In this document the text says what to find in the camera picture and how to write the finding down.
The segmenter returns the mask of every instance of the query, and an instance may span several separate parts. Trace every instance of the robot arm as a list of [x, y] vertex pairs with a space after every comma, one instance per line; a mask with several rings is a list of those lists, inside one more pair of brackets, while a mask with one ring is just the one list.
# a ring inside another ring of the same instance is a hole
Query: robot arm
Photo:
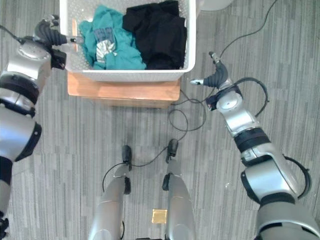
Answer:
[[243, 186], [248, 197], [260, 204], [256, 240], [320, 239], [315, 219], [298, 203], [299, 184], [284, 156], [244, 107], [241, 92], [233, 85], [226, 67], [215, 54], [211, 57], [216, 73], [191, 83], [219, 89], [206, 102], [224, 117], [246, 167], [241, 173]]
[[19, 38], [16, 55], [0, 75], [0, 239], [9, 225], [2, 218], [10, 198], [12, 165], [33, 153], [42, 132], [33, 119], [38, 97], [51, 68], [65, 68], [66, 54], [52, 46], [79, 40], [51, 29], [57, 24], [53, 15], [36, 26], [32, 37]]

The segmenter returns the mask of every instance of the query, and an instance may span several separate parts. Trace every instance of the wooden stool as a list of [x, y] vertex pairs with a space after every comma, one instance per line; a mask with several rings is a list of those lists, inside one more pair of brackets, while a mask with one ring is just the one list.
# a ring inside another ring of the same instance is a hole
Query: wooden stool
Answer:
[[103, 100], [110, 106], [167, 108], [180, 96], [180, 79], [163, 82], [102, 82], [74, 72], [67, 73], [71, 96]]

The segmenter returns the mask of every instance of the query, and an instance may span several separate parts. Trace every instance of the teal shirt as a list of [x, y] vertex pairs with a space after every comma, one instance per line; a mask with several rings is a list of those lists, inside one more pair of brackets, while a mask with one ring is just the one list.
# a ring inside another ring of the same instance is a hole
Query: teal shirt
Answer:
[[[95, 70], [144, 70], [146, 64], [136, 48], [136, 41], [131, 32], [122, 28], [123, 15], [103, 5], [95, 10], [93, 21], [82, 21], [79, 25], [84, 38], [83, 53], [87, 61]], [[98, 62], [96, 57], [97, 40], [96, 29], [112, 28], [115, 39], [114, 52], [104, 56], [104, 62]]]

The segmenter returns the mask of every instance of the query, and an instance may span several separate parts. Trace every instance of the black cable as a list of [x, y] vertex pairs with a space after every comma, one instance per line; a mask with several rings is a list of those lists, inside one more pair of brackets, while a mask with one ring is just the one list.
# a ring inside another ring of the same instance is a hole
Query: black cable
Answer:
[[234, 85], [239, 85], [239, 84], [242, 84], [244, 82], [256, 82], [257, 84], [259, 84], [264, 92], [264, 104], [263, 106], [261, 107], [261, 109], [258, 111], [258, 113], [255, 115], [255, 117], [258, 117], [266, 108], [268, 102], [269, 102], [269, 94], [268, 94], [268, 90], [267, 90], [267, 87], [266, 85], [264, 85], [263, 82], [259, 81], [258, 79], [254, 78], [254, 77], [244, 77], [244, 78], [241, 78], [240, 80], [236, 81]]
[[144, 167], [144, 166], [147, 166], [147, 165], [153, 163], [167, 148], [168, 148], [168, 146], [166, 146], [164, 149], [162, 149], [162, 150], [158, 153], [158, 155], [155, 156], [155, 158], [152, 159], [151, 161], [149, 161], [149, 162], [147, 162], [147, 163], [145, 163], [145, 164], [141, 164], [141, 165], [132, 164], [132, 166], [140, 168], [140, 167]]
[[14, 35], [12, 32], [10, 32], [7, 28], [5, 28], [4, 26], [0, 25], [0, 29], [4, 30], [5, 32], [7, 32], [8, 34], [10, 34], [10, 36], [11, 36], [14, 40], [18, 41], [20, 44], [23, 44], [23, 43], [24, 43], [24, 41], [23, 41], [23, 39], [22, 39], [21, 37], [17, 37], [17, 36]]
[[298, 199], [300, 199], [300, 198], [304, 197], [305, 195], [307, 195], [307, 193], [310, 191], [311, 186], [312, 186], [312, 179], [311, 179], [311, 176], [310, 176], [310, 173], [309, 173], [309, 169], [305, 168], [297, 160], [295, 160], [295, 159], [293, 159], [291, 157], [285, 156], [285, 155], [283, 155], [283, 156], [284, 156], [284, 158], [286, 160], [291, 161], [294, 164], [296, 164], [300, 168], [300, 170], [302, 171], [302, 173], [304, 175], [305, 184], [304, 184], [303, 192], [298, 196]]
[[124, 235], [125, 235], [125, 222], [123, 220], [122, 220], [122, 226], [123, 226], [123, 231], [122, 231], [122, 235], [121, 235], [120, 239], [123, 239]]
[[225, 51], [226, 51], [226, 50], [230, 47], [230, 45], [232, 45], [235, 41], [237, 41], [237, 40], [239, 40], [239, 39], [241, 39], [241, 38], [250, 36], [250, 35], [254, 35], [254, 34], [258, 33], [261, 29], [263, 29], [263, 27], [266, 25], [266, 22], [267, 22], [267, 19], [268, 19], [268, 15], [269, 15], [269, 13], [270, 13], [270, 10], [271, 10], [272, 7], [276, 4], [277, 1], [278, 1], [278, 0], [275, 0], [275, 1], [271, 4], [271, 6], [269, 7], [268, 12], [266, 13], [266, 15], [265, 15], [265, 17], [264, 17], [264, 22], [263, 22], [262, 26], [261, 26], [258, 30], [253, 31], [253, 32], [248, 33], [248, 34], [245, 34], [245, 35], [242, 35], [242, 36], [239, 36], [239, 37], [237, 37], [236, 39], [234, 39], [232, 42], [230, 42], [230, 43], [222, 50], [221, 55], [220, 55], [220, 58], [222, 58], [222, 55], [225, 53]]
[[105, 179], [106, 179], [107, 174], [108, 174], [112, 169], [114, 169], [116, 166], [119, 166], [119, 165], [122, 165], [122, 164], [126, 164], [126, 163], [125, 163], [125, 162], [117, 163], [117, 164], [113, 165], [111, 168], [109, 168], [108, 171], [106, 171], [106, 173], [105, 173], [105, 175], [104, 175], [104, 177], [103, 177], [103, 179], [102, 179], [102, 191], [103, 191], [103, 192], [105, 192], [105, 185], [104, 185], [104, 183], [105, 183]]

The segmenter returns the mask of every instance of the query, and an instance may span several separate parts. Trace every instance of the white plastic basket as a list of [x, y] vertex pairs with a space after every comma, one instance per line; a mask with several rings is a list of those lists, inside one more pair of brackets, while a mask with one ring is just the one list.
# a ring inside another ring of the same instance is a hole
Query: white plastic basket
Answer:
[[[64, 35], [80, 36], [78, 24], [83, 20], [92, 21], [98, 5], [105, 5], [123, 14], [129, 7], [162, 0], [60, 0], [60, 31]], [[175, 81], [191, 71], [196, 60], [196, 0], [178, 0], [179, 15], [186, 19], [187, 39], [183, 69], [175, 70], [93, 70], [84, 57], [82, 48], [66, 44], [65, 68], [81, 73], [95, 81], [105, 82], [163, 82]]]

